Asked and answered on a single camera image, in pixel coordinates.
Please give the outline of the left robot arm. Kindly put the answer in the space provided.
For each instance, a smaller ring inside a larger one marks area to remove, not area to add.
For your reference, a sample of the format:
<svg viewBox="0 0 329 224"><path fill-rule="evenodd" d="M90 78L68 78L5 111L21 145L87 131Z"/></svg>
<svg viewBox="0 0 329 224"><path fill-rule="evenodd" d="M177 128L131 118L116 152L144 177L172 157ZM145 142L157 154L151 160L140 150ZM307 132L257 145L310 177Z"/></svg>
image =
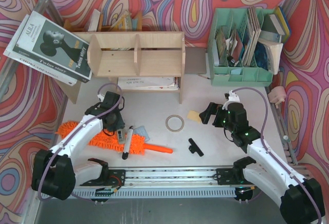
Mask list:
<svg viewBox="0 0 329 224"><path fill-rule="evenodd" d="M103 160L90 158L85 164L76 165L77 158L96 135L124 127L120 113L124 97L108 91L99 100L85 111L81 121L60 143L37 152L31 188L39 195L65 200L78 185L103 185L109 180L108 164Z"/></svg>

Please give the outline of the black and white stapler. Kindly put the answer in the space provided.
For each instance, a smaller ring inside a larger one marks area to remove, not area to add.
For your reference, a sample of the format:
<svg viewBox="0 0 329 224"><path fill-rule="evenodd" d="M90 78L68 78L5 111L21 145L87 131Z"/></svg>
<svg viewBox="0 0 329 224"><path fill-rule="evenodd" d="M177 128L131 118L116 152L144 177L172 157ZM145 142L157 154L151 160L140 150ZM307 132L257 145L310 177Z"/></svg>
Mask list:
<svg viewBox="0 0 329 224"><path fill-rule="evenodd" d="M125 144L125 130L124 129L116 130L116 135L117 135L118 143Z"/></svg>

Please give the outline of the orange microfiber duster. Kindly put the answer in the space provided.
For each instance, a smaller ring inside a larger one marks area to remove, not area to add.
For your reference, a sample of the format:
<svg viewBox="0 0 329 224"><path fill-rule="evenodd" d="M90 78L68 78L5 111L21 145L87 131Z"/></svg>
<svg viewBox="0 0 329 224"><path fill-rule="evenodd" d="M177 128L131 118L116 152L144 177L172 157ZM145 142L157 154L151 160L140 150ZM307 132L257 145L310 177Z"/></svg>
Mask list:
<svg viewBox="0 0 329 224"><path fill-rule="evenodd" d="M56 134L64 139L77 125L78 122L76 121L68 121L62 123L56 131ZM93 137L88 145L102 149L114 150L117 152L123 152L124 149L124 144L119 144L117 135L108 136L105 134L105 132L100 132L95 137ZM129 154L144 155L146 150L167 154L173 153L171 148L148 144L145 142L144 136L133 134Z"/></svg>

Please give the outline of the white marker black cap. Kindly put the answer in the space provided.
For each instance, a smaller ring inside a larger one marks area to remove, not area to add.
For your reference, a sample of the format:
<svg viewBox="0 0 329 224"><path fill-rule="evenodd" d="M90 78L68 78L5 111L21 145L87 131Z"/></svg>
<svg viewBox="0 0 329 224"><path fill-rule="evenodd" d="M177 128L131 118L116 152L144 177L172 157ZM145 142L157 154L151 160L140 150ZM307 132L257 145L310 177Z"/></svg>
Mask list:
<svg viewBox="0 0 329 224"><path fill-rule="evenodd" d="M124 149L123 149L123 153L122 153L123 160L126 160L129 156L133 132L134 132L134 127L130 126L128 129L127 135L126 135L126 140L125 140Z"/></svg>

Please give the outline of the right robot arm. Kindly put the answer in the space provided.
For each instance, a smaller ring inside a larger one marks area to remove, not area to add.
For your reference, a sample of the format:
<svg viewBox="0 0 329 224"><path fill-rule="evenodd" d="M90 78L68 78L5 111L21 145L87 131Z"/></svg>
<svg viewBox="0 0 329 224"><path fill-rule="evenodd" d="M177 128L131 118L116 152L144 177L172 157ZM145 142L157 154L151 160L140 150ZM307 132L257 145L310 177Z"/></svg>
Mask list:
<svg viewBox="0 0 329 224"><path fill-rule="evenodd" d="M286 223L323 222L325 208L320 183L298 173L270 148L263 135L249 125L243 104L211 102L199 114L202 124L207 124L211 115L215 116L212 125L229 132L229 141L246 154L229 170L216 171L218 184L252 183L279 207Z"/></svg>

